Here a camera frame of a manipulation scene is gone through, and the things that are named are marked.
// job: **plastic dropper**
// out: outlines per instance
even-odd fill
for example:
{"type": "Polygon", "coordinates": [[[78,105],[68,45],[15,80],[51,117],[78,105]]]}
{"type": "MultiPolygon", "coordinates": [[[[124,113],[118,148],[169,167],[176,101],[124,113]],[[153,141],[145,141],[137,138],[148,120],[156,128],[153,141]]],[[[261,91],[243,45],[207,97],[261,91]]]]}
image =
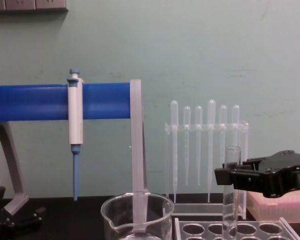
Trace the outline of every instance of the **plastic dropper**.
{"type": "Polygon", "coordinates": [[[233,124],[233,132],[232,132],[232,145],[238,146],[238,124],[240,123],[240,108],[238,105],[232,106],[232,124],[233,124]]]}
{"type": "Polygon", "coordinates": [[[226,148],[226,124],[227,124],[227,106],[220,106],[219,113],[220,128],[220,168],[225,163],[225,148],[226,148]]]}
{"type": "Polygon", "coordinates": [[[188,185],[188,176],[189,176],[189,127],[190,127],[190,124],[191,124],[191,109],[189,106],[185,106],[183,108],[185,185],[188,185]]]}
{"type": "Polygon", "coordinates": [[[171,102],[171,128],[172,128],[172,159],[173,159],[173,197],[176,203],[177,188],[178,188],[178,125],[179,113],[178,102],[171,102]]]}
{"type": "Polygon", "coordinates": [[[210,203],[210,193],[212,188],[212,173],[213,173],[213,154],[214,154],[214,125],[216,123],[216,102],[210,100],[208,103],[208,179],[207,179],[207,189],[208,189],[208,203],[210,203]]]}
{"type": "Polygon", "coordinates": [[[196,170],[198,185],[200,185],[200,164],[201,164],[201,125],[202,125],[202,107],[195,108],[195,124],[196,124],[196,170]]]}

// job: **blue cylindrical holder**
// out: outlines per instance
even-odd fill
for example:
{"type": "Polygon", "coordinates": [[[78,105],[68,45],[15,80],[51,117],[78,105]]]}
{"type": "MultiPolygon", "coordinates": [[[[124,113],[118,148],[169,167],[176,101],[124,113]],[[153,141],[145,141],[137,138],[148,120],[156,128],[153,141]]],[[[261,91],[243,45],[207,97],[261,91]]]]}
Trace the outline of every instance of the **blue cylindrical holder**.
{"type": "MultiPolygon", "coordinates": [[[[83,119],[129,118],[130,83],[83,84],[83,119]]],[[[0,85],[0,122],[67,119],[67,85],[0,85]]]]}

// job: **green wall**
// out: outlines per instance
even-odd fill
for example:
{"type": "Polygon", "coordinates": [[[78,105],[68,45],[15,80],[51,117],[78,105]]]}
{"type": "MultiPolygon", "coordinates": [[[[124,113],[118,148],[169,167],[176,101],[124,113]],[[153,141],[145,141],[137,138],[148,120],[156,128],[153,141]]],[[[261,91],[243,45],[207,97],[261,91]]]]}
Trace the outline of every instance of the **green wall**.
{"type": "MultiPolygon", "coordinates": [[[[74,67],[87,83],[142,79],[151,191],[165,191],[171,100],[180,108],[200,104],[203,112],[209,99],[217,107],[240,105],[250,123],[250,157],[300,152],[300,0],[68,0],[68,6],[67,14],[0,15],[0,84],[66,84],[74,67]]],[[[67,122],[13,122],[12,130],[30,197],[71,196],[67,122]]],[[[130,191],[129,146],[129,120],[85,121],[80,195],[130,191]]],[[[11,197],[8,173],[0,150],[0,185],[11,197]]]]}

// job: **black table surface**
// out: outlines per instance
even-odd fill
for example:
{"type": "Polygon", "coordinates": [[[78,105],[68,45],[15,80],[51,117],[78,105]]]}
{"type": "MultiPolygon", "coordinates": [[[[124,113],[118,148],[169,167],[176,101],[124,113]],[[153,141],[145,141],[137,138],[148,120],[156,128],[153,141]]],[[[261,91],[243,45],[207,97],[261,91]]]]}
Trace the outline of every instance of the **black table surface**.
{"type": "MultiPolygon", "coordinates": [[[[16,220],[32,214],[40,207],[46,208],[41,228],[36,232],[19,236],[16,240],[85,240],[104,239],[104,222],[101,205],[109,196],[81,197],[74,202],[70,197],[32,198],[14,216],[16,220]]],[[[212,197],[212,202],[219,202],[212,197]]],[[[180,217],[181,220],[221,221],[220,217],[180,217]]],[[[254,220],[248,214],[247,220],[254,220]]],[[[300,223],[290,224],[300,236],[300,223]]]]}

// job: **gray plastic frame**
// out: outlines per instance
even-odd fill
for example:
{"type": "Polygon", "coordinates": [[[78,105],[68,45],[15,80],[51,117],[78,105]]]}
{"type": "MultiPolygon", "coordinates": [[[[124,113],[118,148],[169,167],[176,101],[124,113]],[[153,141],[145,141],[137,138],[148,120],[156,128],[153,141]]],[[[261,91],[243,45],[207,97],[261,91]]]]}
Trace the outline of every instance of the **gray plastic frame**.
{"type": "MultiPolygon", "coordinates": [[[[210,226],[219,225],[222,227],[221,221],[179,221],[178,218],[174,219],[175,222],[175,240],[222,240],[221,234],[213,233],[209,230],[210,226]],[[185,226],[198,226],[202,227],[203,232],[198,234],[191,234],[184,231],[185,226]]],[[[237,240],[253,239],[253,240],[300,240],[298,234],[288,224],[288,222],[280,217],[279,221],[239,221],[239,225],[248,225],[255,229],[254,233],[244,234],[238,231],[237,240]],[[260,229],[260,226],[271,225],[280,229],[279,233],[268,233],[260,229]]]]}

